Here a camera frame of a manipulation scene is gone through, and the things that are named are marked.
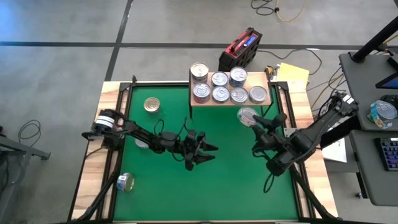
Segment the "yellow paper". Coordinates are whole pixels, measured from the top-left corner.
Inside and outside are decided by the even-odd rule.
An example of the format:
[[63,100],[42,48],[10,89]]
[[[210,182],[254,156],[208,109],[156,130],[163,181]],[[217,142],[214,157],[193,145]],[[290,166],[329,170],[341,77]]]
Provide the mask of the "yellow paper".
[[287,82],[290,80],[302,80],[304,83],[307,83],[309,74],[310,71],[306,69],[289,65],[286,63],[281,63],[276,79],[278,82]]

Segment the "canned food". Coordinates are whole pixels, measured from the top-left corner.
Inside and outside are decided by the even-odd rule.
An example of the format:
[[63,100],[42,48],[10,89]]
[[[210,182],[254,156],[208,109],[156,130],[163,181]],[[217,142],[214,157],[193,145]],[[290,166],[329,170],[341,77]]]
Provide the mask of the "canned food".
[[392,126],[389,120],[397,117],[397,109],[390,103],[377,100],[371,104],[367,117],[379,128],[386,129]]
[[149,97],[144,102],[144,108],[149,113],[157,113],[160,110],[160,101],[158,98]]
[[256,110],[248,107],[241,108],[237,114],[239,121],[246,127],[256,125],[256,120],[253,118],[254,115],[259,116]]
[[216,72],[211,76],[211,83],[214,87],[226,86],[228,83],[228,76],[224,72]]
[[236,105],[242,105],[248,100],[248,92],[244,88],[234,88],[231,91],[231,101]]
[[198,83],[193,86],[193,99],[197,103],[206,103],[210,99],[210,86],[205,83]]
[[229,91],[227,88],[218,86],[213,90],[213,100],[216,103],[225,103],[229,99]]
[[248,72],[244,68],[234,67],[231,69],[229,84],[233,87],[242,87],[247,78]]
[[134,176],[129,173],[124,173],[120,175],[116,181],[116,188],[123,192],[130,192],[134,186]]
[[147,149],[147,148],[149,148],[148,144],[146,144],[145,142],[141,141],[140,139],[134,138],[134,141],[136,142],[136,145],[137,145],[138,147],[140,147],[141,149]]
[[203,62],[195,62],[189,69],[194,83],[206,83],[209,67]]
[[253,103],[262,103],[267,98],[267,90],[261,86],[254,86],[249,91],[249,99]]

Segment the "green table surface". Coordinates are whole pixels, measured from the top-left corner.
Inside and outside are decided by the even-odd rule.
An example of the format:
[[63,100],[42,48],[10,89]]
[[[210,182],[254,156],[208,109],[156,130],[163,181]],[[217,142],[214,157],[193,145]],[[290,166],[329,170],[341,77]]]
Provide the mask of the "green table surface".
[[[160,112],[144,110],[148,97],[160,100]],[[217,221],[295,220],[296,205],[290,174],[276,177],[271,191],[262,192],[269,175],[266,161],[251,154],[254,133],[236,117],[238,106],[194,107],[187,127],[206,132],[208,143],[219,147],[210,152],[216,159],[185,170],[171,153],[155,154],[136,146],[128,136],[121,172],[135,176],[131,192],[119,191],[115,221]],[[266,118],[278,114],[277,103]],[[188,87],[135,87],[129,119],[153,130],[159,119],[164,131],[178,132],[189,118]]]

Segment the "keyboard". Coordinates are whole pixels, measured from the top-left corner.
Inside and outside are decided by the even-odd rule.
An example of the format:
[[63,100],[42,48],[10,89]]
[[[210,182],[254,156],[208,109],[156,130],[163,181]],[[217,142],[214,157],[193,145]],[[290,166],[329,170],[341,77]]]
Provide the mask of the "keyboard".
[[398,171],[398,138],[375,138],[386,171]]

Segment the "concrete floor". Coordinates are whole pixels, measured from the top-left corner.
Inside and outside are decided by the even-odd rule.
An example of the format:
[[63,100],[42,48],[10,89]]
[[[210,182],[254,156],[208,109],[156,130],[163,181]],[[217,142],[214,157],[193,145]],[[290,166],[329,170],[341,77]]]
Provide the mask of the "concrete floor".
[[[296,14],[301,3],[280,1],[282,16]],[[127,0],[1,0],[0,41],[115,43],[126,4]],[[275,15],[257,15],[248,0],[134,0],[123,42],[227,44],[250,26],[263,33],[262,44],[361,45],[396,15],[392,0],[308,0],[303,14],[286,24]],[[121,48],[111,80],[130,80],[131,75],[139,80],[186,80],[196,61],[215,71],[222,50]],[[285,55],[290,50],[271,51]],[[0,124],[17,139],[26,121],[38,119],[42,137],[36,146],[52,153],[47,162],[32,159],[10,214],[12,221],[67,219],[87,144],[80,133],[94,118],[112,52],[112,47],[0,46]],[[338,55],[346,52],[317,50],[323,65],[308,87],[327,81],[339,67]],[[247,69],[262,71],[280,62],[258,53]],[[304,51],[283,62],[310,71],[318,65]],[[321,90],[308,92],[311,103]],[[396,223],[397,208],[375,207],[347,194],[358,190],[353,176],[331,174],[330,180],[341,217]]]

